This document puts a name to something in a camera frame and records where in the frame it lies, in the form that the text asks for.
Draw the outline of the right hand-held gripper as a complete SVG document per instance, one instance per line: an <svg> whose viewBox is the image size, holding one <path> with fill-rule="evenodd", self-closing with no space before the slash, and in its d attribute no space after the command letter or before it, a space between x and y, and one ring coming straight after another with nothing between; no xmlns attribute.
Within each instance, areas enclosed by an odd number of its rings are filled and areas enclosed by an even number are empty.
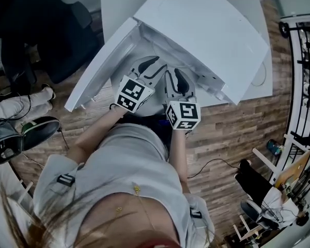
<svg viewBox="0 0 310 248"><path fill-rule="evenodd" d="M165 72L165 91L168 98L166 117L173 130L192 131L201 121L201 109L197 103L193 81L180 69Z"/></svg>

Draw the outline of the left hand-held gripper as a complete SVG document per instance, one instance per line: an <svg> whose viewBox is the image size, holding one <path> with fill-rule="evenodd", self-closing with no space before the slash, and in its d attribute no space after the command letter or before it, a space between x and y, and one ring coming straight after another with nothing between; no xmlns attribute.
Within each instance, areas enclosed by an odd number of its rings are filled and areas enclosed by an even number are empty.
<svg viewBox="0 0 310 248"><path fill-rule="evenodd" d="M145 56L137 59L119 83L115 104L135 113L151 98L155 86L167 71L167 64L159 65L159 56Z"/></svg>

